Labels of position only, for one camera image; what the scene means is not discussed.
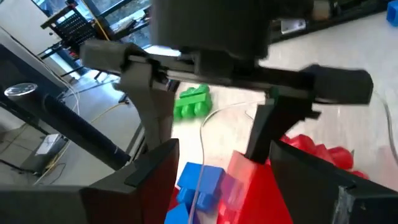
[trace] yellow cable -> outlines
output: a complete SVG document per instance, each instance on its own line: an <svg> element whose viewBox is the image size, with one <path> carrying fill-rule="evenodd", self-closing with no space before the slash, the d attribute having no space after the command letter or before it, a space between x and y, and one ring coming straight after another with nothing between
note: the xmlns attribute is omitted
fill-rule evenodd
<svg viewBox="0 0 398 224"><path fill-rule="evenodd" d="M85 0L81 0L82 3L86 6L86 8L88 9L88 11L90 12L90 14L93 16L94 21L98 24L98 27L101 29L102 33L104 34L106 40L110 40L108 35L106 35L105 30L102 28L100 22L97 20L97 18L94 16L94 13L90 10L90 8L87 6L87 4L85 3Z"/></svg>
<svg viewBox="0 0 398 224"><path fill-rule="evenodd" d="M94 120L92 120L90 123L91 123L91 124L94 123L96 120L98 120L98 119L99 119L100 117L102 117L104 114L106 114L108 111L113 110L113 109L117 108L117 107L120 106L120 105L126 105L126 103L119 103L119 104L116 104L116 105L112 106L111 108L107 109L106 111L104 111L103 113L101 113L100 115L98 115L98 117L96 117L96 118L95 118Z"/></svg>
<svg viewBox="0 0 398 224"><path fill-rule="evenodd" d="M90 122L90 124L94 123L94 121L98 120L98 118L102 117L104 114L106 114L107 112L117 108L120 105L125 105L126 103L119 103L116 104L110 108L108 108L106 111L104 111L103 113L101 113L100 115L98 115L94 120L92 120ZM55 167L55 165L58 163L58 161L61 159L61 157L66 153L68 146L70 145L71 141L69 140L69 142L60 150L60 152L58 153L59 156L55 156L53 161L47 166L48 169L44 172L44 174L42 174L41 177L39 177L33 185L38 184L49 172L52 171L52 169Z"/></svg>

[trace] blue lego block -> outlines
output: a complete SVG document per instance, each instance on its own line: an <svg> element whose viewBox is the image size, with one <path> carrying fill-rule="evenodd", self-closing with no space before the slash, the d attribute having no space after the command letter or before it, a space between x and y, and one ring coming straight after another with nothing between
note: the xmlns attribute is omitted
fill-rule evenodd
<svg viewBox="0 0 398 224"><path fill-rule="evenodd" d="M190 208L192 205L194 196L195 196L195 190L181 188L180 192L177 195L177 202L185 203Z"/></svg>
<svg viewBox="0 0 398 224"><path fill-rule="evenodd" d="M192 204L193 196L196 191L201 164L188 162L177 185L181 188L177 195L179 203ZM202 180L199 187L197 209L210 212L215 209L215 205L220 199L220 184L225 175L225 171L220 167L205 166Z"/></svg>
<svg viewBox="0 0 398 224"><path fill-rule="evenodd" d="M398 27L398 0L388 3L387 20L391 23L391 25Z"/></svg>
<svg viewBox="0 0 398 224"><path fill-rule="evenodd" d="M166 214L164 224L187 224L189 219L189 209L184 203L171 209ZM200 224L196 213L193 216L193 224Z"/></svg>

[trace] window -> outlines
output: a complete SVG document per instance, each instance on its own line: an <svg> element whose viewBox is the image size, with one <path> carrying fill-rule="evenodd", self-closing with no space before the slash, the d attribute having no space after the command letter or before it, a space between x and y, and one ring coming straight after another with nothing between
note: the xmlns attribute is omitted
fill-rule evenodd
<svg viewBox="0 0 398 224"><path fill-rule="evenodd" d="M61 9L63 9L66 5L65 0L33 0L36 5L38 5L43 12L47 16L52 16ZM82 16L86 19L92 19L92 16L86 6L81 2L81 0L76 0L77 2L77 10L80 12Z"/></svg>
<svg viewBox="0 0 398 224"><path fill-rule="evenodd" d="M104 12L105 10L109 9L110 7L118 3L120 0L91 0L91 1L95 4L95 6L100 12Z"/></svg>
<svg viewBox="0 0 398 224"><path fill-rule="evenodd" d="M138 10L149 6L149 0L135 0L127 3L125 6L121 7L120 9L112 12L110 15L106 16L106 20L109 24L115 24L122 19L132 16Z"/></svg>
<svg viewBox="0 0 398 224"><path fill-rule="evenodd" d="M141 30L134 32L127 37L123 37L122 41L126 43L134 43L141 48L150 46L149 27L142 28Z"/></svg>

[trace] black plastic bracket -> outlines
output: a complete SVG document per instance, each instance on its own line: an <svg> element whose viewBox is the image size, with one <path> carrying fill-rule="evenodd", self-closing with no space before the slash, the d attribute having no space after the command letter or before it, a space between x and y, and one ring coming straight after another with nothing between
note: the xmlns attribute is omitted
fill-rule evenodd
<svg viewBox="0 0 398 224"><path fill-rule="evenodd" d="M245 157L265 163L271 141L280 139L293 125L305 118L317 119L319 113L312 111L311 98L296 98L279 95L271 90L271 98L257 107Z"/></svg>
<svg viewBox="0 0 398 224"><path fill-rule="evenodd" d="M271 143L271 167L296 224L398 221L398 193L357 177L282 141Z"/></svg>

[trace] floor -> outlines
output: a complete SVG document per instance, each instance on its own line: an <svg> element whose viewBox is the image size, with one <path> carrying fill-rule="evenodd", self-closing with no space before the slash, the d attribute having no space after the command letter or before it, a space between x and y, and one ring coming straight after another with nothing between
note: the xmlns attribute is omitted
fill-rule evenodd
<svg viewBox="0 0 398 224"><path fill-rule="evenodd" d="M269 49L267 61L261 64L291 70L299 70L311 63L367 70L374 80L374 90L380 95L374 95L369 106L315 106L323 111L320 120L300 123L288 134L294 136L305 133L313 137L316 143L324 143L328 147L342 145L354 150L356 169L367 172L373 181L398 190L398 180L395 178L398 167L391 156L386 114L381 100L385 99L389 104L393 137L397 142L398 29L391 27L385 18L385 13L377 14L275 44ZM195 84L182 83L179 91L189 86ZM252 125L251 117L255 114L256 103L263 101L264 95L220 86L211 86L210 89L214 110L233 103L252 102L220 112L203 128L205 163L226 167L233 150L244 152ZM111 84L85 91L80 95L80 114L91 121L106 108L117 104L121 95L113 90ZM69 96L67 103L73 107L74 97ZM197 119L174 125L172 135L180 140L178 173L181 173L187 161L202 162L199 138L201 122ZM93 125L125 149L138 124L135 108L120 106ZM3 139L12 139L17 135L14 133ZM15 157L20 154L10 152L10 148L7 151L15 154ZM110 168L73 143L61 162L66 162L66 168L54 183L57 185L88 185L112 173ZM53 171L44 179L44 184L57 178L59 172ZM0 167L0 182L11 184L17 174L9 174L9 171ZM26 178L21 178L18 183L23 183L23 180L27 183Z"/></svg>
<svg viewBox="0 0 398 224"><path fill-rule="evenodd" d="M89 122L92 121L106 109L116 105L122 94L114 90L111 83L80 93L80 116ZM76 103L73 95L66 98L65 101L71 108ZM126 149L134 133L137 131L139 123L140 120L135 107L133 105L121 105L104 114L92 125L109 137L121 149ZM55 130L45 124L42 126L46 131L56 133ZM9 142L3 140L2 144L0 144L0 149L2 150L0 151L2 152L0 159L19 166L30 154L29 150L33 151L39 145L41 142L40 137L42 136L43 134L30 126L24 126L21 129L8 132L5 136L0 136L0 139L7 141L11 141L17 137L6 150L4 148L7 147ZM56 179L62 169L62 175L53 184L90 185L113 173L112 169L74 143L70 144L59 163L66 163L65 168L63 169L61 166L56 168L43 179L43 184L50 183ZM2 184L31 184L34 181L34 177L19 175L16 171L10 170L9 167L0 165L0 183Z"/></svg>

